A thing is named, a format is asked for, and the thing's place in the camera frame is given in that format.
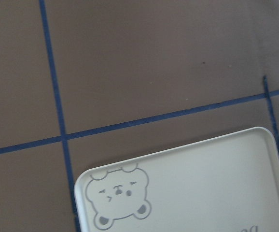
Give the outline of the white bear tray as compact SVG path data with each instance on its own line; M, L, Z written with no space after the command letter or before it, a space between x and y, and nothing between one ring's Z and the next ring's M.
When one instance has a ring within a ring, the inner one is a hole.
M279 232L279 155L253 127L83 172L83 232Z

